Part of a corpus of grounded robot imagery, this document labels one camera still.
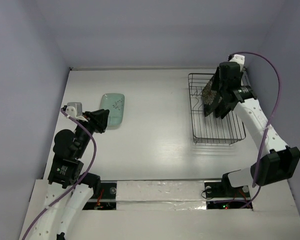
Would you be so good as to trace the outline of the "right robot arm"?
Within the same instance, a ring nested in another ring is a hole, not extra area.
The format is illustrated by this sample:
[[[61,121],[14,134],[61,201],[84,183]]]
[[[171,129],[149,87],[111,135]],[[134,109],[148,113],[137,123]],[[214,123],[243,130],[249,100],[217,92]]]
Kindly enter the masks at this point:
[[[250,167],[223,174],[220,190],[232,196],[243,186],[263,187],[290,179],[300,159],[300,150],[290,147],[272,127],[250,86],[241,84],[242,72],[237,62],[225,61],[217,67],[215,80],[222,106],[233,111],[244,123],[258,149]]]

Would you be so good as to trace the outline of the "black floral square plate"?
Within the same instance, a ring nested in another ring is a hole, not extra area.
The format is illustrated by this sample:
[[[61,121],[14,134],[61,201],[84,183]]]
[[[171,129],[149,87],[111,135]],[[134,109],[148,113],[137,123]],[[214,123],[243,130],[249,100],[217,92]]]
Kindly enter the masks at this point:
[[[211,77],[206,86],[203,88],[201,95],[204,116],[207,117],[215,111],[222,100],[219,79],[215,75]]]

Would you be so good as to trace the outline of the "light green rectangular plate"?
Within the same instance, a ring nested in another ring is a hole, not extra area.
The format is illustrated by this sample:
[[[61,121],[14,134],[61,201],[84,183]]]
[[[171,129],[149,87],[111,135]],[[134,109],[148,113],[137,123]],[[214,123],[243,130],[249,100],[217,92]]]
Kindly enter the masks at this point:
[[[102,96],[100,109],[109,110],[107,127],[118,128],[123,121],[125,95],[121,93],[106,93]]]

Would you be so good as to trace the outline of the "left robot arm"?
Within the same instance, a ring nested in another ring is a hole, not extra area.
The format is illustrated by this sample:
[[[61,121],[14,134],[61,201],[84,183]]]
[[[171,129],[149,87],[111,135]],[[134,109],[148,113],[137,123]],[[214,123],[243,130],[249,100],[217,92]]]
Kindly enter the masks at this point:
[[[69,102],[60,112],[76,128],[63,129],[54,137],[54,156],[43,207],[25,230],[24,240],[67,240],[87,201],[101,191],[100,176],[89,172],[94,160],[82,171],[84,164],[80,159],[89,143],[93,145],[92,159],[96,158],[93,134],[105,132],[110,111],[83,112],[81,103]]]

